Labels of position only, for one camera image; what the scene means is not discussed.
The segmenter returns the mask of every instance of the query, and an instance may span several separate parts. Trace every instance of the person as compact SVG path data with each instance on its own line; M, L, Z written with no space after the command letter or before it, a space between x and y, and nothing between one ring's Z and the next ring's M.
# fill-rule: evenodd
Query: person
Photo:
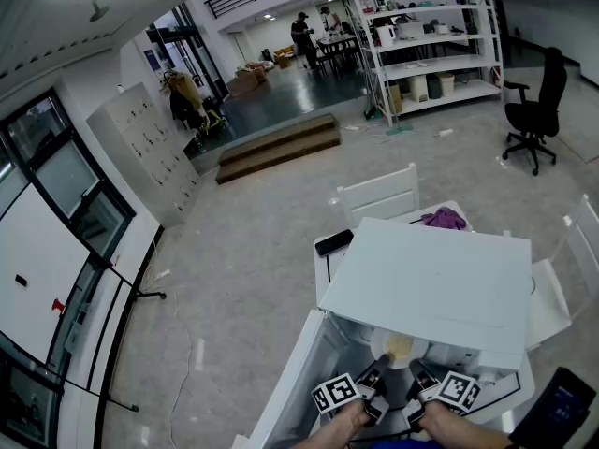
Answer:
M341 19L336 13L330 13L328 7L320 8L320 13L325 15L325 21L327 22L327 31L331 35L338 35L343 30L341 25Z
M308 64L312 70L318 69L318 62L316 61L316 48L310 34L314 33L314 30L309 29L306 24L308 15L304 12L298 14L298 19L291 23L291 38L298 47L298 54L306 55Z
M379 442L371 449L505 449L513 446L503 432L477 426L451 412L437 400L427 402L419 425L432 441L404 440ZM344 449L358 431L369 421L361 399L346 404L326 426L293 449Z

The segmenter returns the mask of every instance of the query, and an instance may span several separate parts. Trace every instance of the white shelving unit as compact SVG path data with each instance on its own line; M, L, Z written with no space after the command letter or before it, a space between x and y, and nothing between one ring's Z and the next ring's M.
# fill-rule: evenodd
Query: white shelving unit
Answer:
M364 13L360 7L360 0L354 0L354 5L350 8L352 14L352 23L356 34L360 35L359 27L364 30L368 46L360 43L360 47L365 56L365 61L369 61L371 56L373 67L369 72L372 78L371 91L377 102L378 108L383 112L389 125L393 124L393 118L417 111L438 107L447 103L455 103L471 98L481 96L490 96L501 94L504 85L503 77L503 57L501 43L498 38L498 22L492 0L466 0L464 5L431 5L426 7L409 7L390 11L381 11L375 13ZM476 26L476 35L438 35L425 34L421 37L396 39L392 45L381 47L375 46L370 26L374 19L385 17L398 17L404 14L420 14L428 11L463 11L471 12L471 20ZM411 62L384 65L382 55L388 51L397 51L422 45L437 43L446 43L452 41L473 41L476 48L476 54L464 54L458 56L443 56L424 60L414 60ZM441 98L431 99L424 102L416 102L410 95L405 95L402 100L402 111L396 112L392 107L392 100L389 97L389 84L396 80L408 79L418 75L427 75L430 73L448 72L454 70L473 69L478 71L478 78L468 79L461 83L455 80L454 93Z

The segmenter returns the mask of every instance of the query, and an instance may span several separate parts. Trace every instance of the white chair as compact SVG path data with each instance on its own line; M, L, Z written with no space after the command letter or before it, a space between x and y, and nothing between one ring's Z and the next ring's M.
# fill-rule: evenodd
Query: white chair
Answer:
M549 259L533 264L534 288L527 349L538 346L569 327L599 294L599 218L584 195L572 218L563 217L566 232ZM567 241L586 283L586 294L573 313L568 308L562 285L553 268L556 256Z
M350 227L364 216L388 220L420 208L416 165L374 180L337 188Z

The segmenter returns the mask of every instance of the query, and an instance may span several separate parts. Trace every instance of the black office chair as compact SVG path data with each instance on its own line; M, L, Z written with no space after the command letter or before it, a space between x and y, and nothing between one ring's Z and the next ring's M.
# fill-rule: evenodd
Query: black office chair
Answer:
M520 91L521 99L521 103L508 103L505 105L507 120L520 131L520 135L510 133L507 136L507 141L515 138L520 143L505 150L502 155L504 160L511 152L527 149L533 155L533 174L536 176L539 174L539 162L536 159L536 151L538 150L552 156L551 164L555 165L557 160L555 153L542 147L539 141L545 145L543 137L555 137L560 131L558 105L562 99L567 78L563 67L562 52L550 47L545 52L545 75L543 76L538 102L526 99L524 90L529 90L528 85L504 81L505 88Z

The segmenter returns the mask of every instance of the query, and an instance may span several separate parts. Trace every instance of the wooden steps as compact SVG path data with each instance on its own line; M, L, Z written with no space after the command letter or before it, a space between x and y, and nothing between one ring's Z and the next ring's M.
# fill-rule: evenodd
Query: wooden steps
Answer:
M223 184L340 144L332 115L314 118L223 152L216 182Z

